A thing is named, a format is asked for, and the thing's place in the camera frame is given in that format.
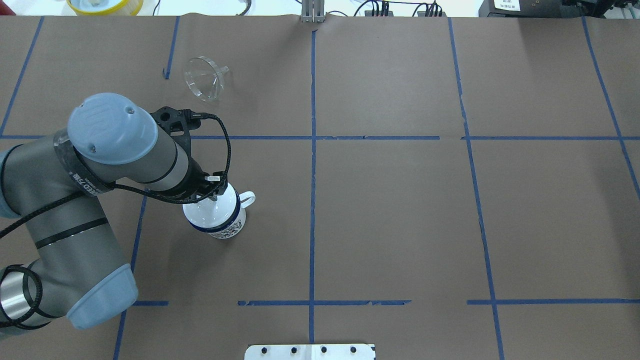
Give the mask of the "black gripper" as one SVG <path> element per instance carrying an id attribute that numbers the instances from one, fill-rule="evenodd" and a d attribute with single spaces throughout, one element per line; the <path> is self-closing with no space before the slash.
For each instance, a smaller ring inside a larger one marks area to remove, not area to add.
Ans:
<path id="1" fill-rule="evenodd" d="M 228 186 L 228 171 L 221 170 L 213 173 L 206 173 L 203 170 L 194 170 L 190 174 L 189 185 L 193 188 L 190 190 L 190 201 L 199 198 L 217 198 L 222 196 Z"/>

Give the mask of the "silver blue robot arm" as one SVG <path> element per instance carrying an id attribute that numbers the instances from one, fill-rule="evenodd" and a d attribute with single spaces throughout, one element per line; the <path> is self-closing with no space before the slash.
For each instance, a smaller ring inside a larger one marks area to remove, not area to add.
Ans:
<path id="1" fill-rule="evenodd" d="M 206 173 L 190 130 L 215 114 L 163 107 L 148 112 L 117 93 L 91 95 L 67 126 L 1 153 L 2 236 L 25 225 L 39 258 L 1 269 L 1 338 L 67 318 L 78 330 L 109 321 L 138 298 L 98 197 L 129 191 L 170 204 L 223 193 L 228 169 Z"/>

